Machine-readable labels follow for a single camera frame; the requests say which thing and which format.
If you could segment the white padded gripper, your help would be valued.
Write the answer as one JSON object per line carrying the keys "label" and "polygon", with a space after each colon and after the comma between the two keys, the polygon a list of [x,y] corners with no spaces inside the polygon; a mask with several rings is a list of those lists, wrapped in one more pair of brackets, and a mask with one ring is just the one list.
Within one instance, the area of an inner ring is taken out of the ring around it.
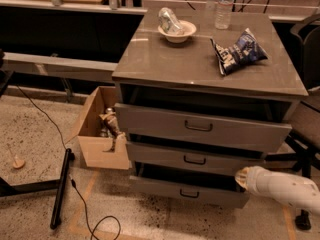
{"label": "white padded gripper", "polygon": [[276,188],[273,186],[276,174],[263,167],[245,167],[235,174],[235,181],[251,194],[256,196],[273,196]]}

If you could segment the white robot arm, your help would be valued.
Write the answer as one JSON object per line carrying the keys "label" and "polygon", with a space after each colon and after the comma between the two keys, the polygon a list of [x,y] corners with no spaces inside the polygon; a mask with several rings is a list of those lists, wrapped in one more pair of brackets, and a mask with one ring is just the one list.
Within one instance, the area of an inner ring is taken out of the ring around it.
{"label": "white robot arm", "polygon": [[320,190],[311,179],[252,166],[239,170],[235,181],[255,196],[320,215]]}

